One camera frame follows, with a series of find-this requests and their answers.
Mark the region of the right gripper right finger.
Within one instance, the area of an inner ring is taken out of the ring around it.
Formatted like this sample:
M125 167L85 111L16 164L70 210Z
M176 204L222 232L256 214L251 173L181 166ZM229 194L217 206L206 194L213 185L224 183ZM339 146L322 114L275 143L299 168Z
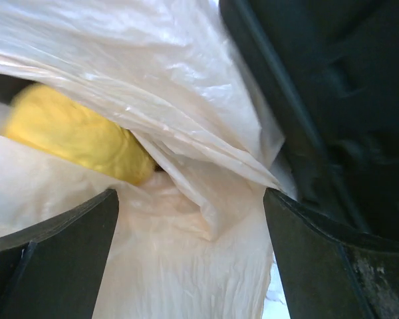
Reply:
M399 318L399 242L276 189L266 189L263 205L291 318Z

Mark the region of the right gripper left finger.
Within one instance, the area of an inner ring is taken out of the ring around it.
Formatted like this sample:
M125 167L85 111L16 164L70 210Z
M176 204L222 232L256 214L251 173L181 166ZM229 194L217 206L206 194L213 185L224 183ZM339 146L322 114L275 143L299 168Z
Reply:
M118 212L107 189L0 237L0 318L92 318Z

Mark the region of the yellow fake fruit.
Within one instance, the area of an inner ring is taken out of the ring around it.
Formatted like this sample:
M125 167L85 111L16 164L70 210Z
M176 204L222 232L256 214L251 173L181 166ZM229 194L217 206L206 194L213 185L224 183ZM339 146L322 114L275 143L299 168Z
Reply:
M3 135L26 146L136 185L156 162L127 129L44 84L11 101Z

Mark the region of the translucent orange plastic bag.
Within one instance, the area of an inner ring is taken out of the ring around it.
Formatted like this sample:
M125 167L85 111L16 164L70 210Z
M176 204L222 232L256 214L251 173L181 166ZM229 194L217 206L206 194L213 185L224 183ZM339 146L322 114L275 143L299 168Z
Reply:
M289 317L263 208L295 192L284 137L215 1L0 1L0 73L132 130L163 168L135 187L0 134L0 236L116 188L95 318Z

